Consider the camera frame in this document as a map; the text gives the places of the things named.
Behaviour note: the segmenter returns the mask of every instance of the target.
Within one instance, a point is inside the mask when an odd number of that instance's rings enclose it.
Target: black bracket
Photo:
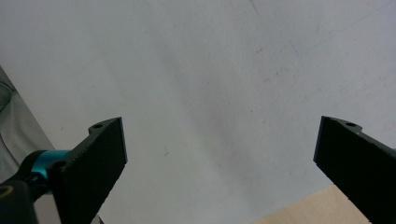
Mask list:
[[[314,161],[372,223],[396,223],[396,151],[361,130],[322,117]]]
[[[68,152],[36,151],[0,184],[0,223],[36,224],[33,202],[52,192],[63,224],[89,224],[127,162],[121,118],[89,128]]]

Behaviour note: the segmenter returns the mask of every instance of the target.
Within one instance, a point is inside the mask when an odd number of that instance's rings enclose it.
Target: teal metal part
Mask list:
[[[32,172],[40,173],[48,180],[46,167],[63,158],[69,151],[70,150],[49,150],[41,153],[41,155],[35,160]]]

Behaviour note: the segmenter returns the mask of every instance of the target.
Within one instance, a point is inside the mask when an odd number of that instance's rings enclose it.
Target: wooden surface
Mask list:
[[[254,222],[254,224],[294,223],[365,224],[369,221],[340,189],[331,185]]]

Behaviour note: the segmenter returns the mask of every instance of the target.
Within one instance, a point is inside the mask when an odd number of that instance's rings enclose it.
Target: screw hole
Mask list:
[[[356,125],[356,124],[354,124],[354,123],[346,123],[346,126],[349,126],[349,127],[356,127],[356,126],[358,126],[358,125]]]
[[[1,186],[0,187],[0,199],[8,196],[10,193],[12,193],[13,190],[14,190],[14,187],[11,185]]]
[[[102,128],[102,127],[103,127],[102,124],[95,124],[95,125],[93,125],[93,128],[94,128],[94,129],[98,129],[98,128]]]

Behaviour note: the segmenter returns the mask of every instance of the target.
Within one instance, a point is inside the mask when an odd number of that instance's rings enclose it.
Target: white wall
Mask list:
[[[105,223],[249,223],[330,182],[321,115],[396,145],[396,3],[3,0],[0,64],[57,148],[122,116]]]

